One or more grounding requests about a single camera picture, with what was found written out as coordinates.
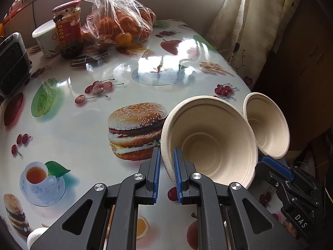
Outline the beige pulp bowl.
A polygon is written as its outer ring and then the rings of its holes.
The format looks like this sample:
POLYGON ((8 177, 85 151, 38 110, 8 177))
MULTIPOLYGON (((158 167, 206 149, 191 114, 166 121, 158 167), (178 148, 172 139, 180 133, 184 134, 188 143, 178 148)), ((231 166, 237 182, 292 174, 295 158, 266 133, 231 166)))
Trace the beige pulp bowl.
POLYGON ((243 115, 255 135, 259 152, 276 160, 285 156, 290 145, 287 121, 268 96, 249 93, 243 102, 243 115))
POLYGON ((212 96, 193 96, 177 104, 162 129, 161 153, 172 182, 174 149, 216 183, 249 188, 255 177, 258 151, 247 120, 233 105, 212 96))

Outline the white paper plate front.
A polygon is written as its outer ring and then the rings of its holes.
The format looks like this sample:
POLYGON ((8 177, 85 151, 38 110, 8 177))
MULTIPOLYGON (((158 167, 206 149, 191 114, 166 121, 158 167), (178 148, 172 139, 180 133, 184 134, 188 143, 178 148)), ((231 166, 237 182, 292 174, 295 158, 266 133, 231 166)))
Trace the white paper plate front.
POLYGON ((32 244, 45 232, 48 230, 48 227, 40 227, 33 230, 27 237, 27 247, 30 250, 32 244))

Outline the fruit print table cover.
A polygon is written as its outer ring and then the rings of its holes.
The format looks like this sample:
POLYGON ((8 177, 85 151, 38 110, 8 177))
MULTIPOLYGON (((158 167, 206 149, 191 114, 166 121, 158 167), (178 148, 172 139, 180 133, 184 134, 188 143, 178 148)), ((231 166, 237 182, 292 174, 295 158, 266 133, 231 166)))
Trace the fruit print table cover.
POLYGON ((1 224, 19 249, 93 183, 134 172, 161 145, 181 101, 212 96, 243 115, 251 93, 220 54, 175 21, 160 22, 143 44, 91 52, 81 69, 61 57, 31 61, 30 81, 1 105, 1 224))

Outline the floral beige curtain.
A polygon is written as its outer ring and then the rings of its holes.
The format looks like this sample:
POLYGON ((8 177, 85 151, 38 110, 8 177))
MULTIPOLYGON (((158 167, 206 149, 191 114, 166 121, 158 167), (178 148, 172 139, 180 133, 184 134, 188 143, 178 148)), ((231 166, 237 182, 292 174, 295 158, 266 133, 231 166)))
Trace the floral beige curtain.
POLYGON ((206 40, 253 88, 300 0, 225 0, 206 40))

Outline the grey portable fan heater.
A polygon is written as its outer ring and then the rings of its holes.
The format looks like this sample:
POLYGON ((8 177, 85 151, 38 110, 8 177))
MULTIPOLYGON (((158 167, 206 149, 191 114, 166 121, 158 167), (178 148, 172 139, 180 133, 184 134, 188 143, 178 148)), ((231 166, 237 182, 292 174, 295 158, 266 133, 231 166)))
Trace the grey portable fan heater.
POLYGON ((11 34, 1 43, 0 59, 1 96, 8 98, 30 71, 27 49, 19 32, 11 34))

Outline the white plastic tub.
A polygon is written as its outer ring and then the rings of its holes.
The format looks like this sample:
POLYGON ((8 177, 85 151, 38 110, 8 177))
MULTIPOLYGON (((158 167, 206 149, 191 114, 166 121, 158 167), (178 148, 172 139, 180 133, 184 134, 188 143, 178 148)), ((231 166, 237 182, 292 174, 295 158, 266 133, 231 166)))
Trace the white plastic tub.
POLYGON ((53 57, 59 54, 58 34, 53 20, 36 28, 32 33, 32 38, 36 40, 44 56, 53 57))

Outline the plastic bag of oranges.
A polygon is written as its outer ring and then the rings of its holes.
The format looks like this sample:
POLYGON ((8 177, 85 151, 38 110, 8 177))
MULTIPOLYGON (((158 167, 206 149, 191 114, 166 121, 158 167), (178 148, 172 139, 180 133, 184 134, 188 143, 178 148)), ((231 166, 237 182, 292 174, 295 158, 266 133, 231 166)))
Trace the plastic bag of oranges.
POLYGON ((136 0, 84 0, 92 3, 83 34, 94 41, 125 47, 147 40, 156 15, 136 0))

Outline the red label glass jar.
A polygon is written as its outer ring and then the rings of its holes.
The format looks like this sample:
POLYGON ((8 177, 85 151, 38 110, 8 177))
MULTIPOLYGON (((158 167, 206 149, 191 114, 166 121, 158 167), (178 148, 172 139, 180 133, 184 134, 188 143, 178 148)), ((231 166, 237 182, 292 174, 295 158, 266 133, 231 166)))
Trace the red label glass jar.
POLYGON ((73 59, 82 53, 84 42, 81 35, 81 1, 74 0, 54 7, 53 21, 59 39, 60 55, 73 59))

